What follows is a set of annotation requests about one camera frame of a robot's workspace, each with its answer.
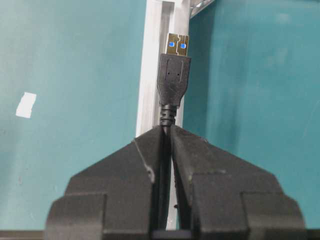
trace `teal wall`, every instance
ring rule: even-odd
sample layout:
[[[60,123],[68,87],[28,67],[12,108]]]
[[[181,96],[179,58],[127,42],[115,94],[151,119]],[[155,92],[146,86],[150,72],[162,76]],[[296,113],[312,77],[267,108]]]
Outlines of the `teal wall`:
[[[135,134],[144,0],[0,2],[0,230]],[[216,0],[190,24],[184,127],[275,173],[320,227],[320,2]],[[16,116],[24,92],[31,118]]]
[[[0,1],[0,230],[43,229],[69,178],[135,136],[145,5]]]
[[[320,1],[216,0],[189,55],[183,126],[273,172],[320,228]]]

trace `usb connector housing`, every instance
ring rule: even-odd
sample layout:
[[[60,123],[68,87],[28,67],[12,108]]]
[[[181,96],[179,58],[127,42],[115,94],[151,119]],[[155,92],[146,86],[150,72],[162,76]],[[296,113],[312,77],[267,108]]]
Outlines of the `usb connector housing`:
[[[188,53],[189,36],[169,33],[166,53],[178,56],[187,56]]]

